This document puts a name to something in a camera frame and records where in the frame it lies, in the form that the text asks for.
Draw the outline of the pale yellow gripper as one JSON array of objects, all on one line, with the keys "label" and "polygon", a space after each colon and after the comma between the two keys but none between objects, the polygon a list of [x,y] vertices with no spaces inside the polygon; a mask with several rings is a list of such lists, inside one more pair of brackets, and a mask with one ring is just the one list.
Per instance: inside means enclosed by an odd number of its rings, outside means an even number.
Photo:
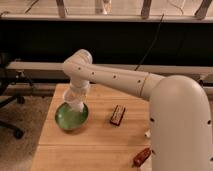
[{"label": "pale yellow gripper", "polygon": [[70,84],[63,94],[63,100],[68,103],[83,102],[89,92],[89,89],[89,84],[83,87],[76,87],[73,84]]}]

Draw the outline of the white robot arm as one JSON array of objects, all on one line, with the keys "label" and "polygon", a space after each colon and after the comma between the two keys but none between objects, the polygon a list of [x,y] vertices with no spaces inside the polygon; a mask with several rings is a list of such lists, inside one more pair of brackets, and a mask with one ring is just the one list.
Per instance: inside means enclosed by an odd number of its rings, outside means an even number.
[{"label": "white robot arm", "polygon": [[152,171],[213,171],[213,115],[196,81],[98,66],[84,49],[62,68],[74,90],[94,82],[149,102]]}]

